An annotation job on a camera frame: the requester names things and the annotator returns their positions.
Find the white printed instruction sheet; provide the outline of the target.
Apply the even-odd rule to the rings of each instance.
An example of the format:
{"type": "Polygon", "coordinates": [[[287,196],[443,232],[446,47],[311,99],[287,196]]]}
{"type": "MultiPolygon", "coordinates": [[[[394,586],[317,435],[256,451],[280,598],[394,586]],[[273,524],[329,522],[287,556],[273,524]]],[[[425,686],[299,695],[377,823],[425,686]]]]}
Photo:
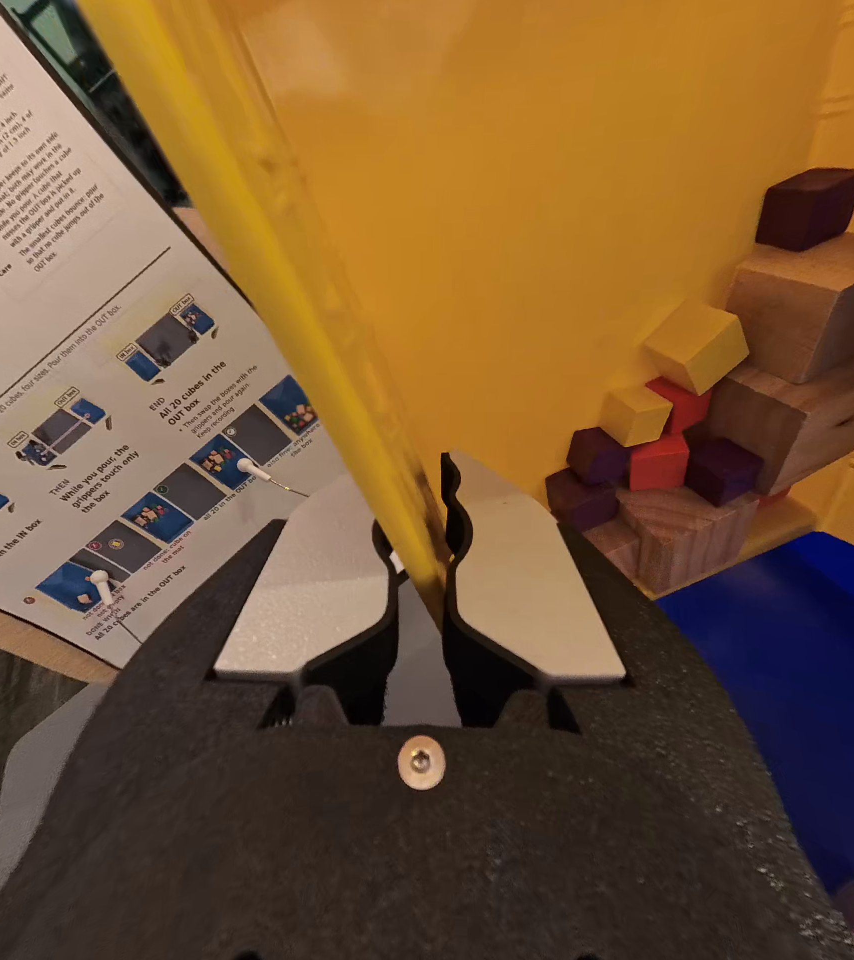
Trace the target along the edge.
{"type": "Polygon", "coordinates": [[[124,666],[345,466],[264,323],[0,10],[0,611],[124,666]]]}

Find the blue plastic box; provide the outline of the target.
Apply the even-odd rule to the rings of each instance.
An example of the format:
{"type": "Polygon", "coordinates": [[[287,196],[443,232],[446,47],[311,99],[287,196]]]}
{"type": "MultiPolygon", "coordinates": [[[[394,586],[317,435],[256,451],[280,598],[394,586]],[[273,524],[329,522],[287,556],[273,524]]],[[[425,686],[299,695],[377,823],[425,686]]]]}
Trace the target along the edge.
{"type": "Polygon", "coordinates": [[[657,605],[720,680],[839,893],[854,881],[854,545],[806,534],[657,605]]]}

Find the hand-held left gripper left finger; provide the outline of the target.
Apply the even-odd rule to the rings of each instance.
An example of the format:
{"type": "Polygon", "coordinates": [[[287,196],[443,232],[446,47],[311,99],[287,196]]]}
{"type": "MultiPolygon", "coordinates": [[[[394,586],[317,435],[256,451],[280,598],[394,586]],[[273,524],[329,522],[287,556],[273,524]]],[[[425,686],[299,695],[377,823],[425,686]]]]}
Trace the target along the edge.
{"type": "Polygon", "coordinates": [[[295,695],[327,687],[350,723],[381,725],[399,647],[392,554],[350,475],[303,500],[253,584],[214,677],[273,683],[295,695]]]}

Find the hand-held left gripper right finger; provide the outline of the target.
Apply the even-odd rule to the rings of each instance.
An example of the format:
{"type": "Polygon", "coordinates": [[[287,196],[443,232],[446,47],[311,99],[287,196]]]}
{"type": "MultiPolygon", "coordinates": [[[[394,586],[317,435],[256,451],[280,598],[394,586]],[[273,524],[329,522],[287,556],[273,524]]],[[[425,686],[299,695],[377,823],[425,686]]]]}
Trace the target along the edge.
{"type": "Polygon", "coordinates": [[[491,728],[515,694],[576,728],[566,690],[620,685],[625,665],[559,523],[461,451],[441,455],[451,554],[442,651],[462,726],[491,728]]]}

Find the pile of wooden cubes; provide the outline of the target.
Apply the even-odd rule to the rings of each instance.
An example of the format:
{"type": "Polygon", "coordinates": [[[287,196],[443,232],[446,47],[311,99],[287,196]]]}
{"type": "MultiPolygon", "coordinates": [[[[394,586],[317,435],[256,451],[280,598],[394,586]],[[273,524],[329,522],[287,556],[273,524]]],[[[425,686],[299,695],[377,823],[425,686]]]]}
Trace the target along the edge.
{"type": "Polygon", "coordinates": [[[553,514],[665,596],[815,525],[793,488],[854,453],[854,167],[769,186],[722,308],[686,302],[545,480],[553,514]]]}

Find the yellow plastic box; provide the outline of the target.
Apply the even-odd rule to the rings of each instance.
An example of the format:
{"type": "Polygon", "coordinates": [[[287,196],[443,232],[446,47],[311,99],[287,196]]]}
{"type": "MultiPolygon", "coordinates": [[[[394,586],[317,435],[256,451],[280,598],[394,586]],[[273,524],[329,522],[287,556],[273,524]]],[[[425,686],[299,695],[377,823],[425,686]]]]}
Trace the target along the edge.
{"type": "MultiPolygon", "coordinates": [[[[441,454],[546,503],[767,188],[854,163],[854,2],[80,6],[433,614],[441,454]]],[[[793,490],[854,542],[854,453],[793,490]]]]}

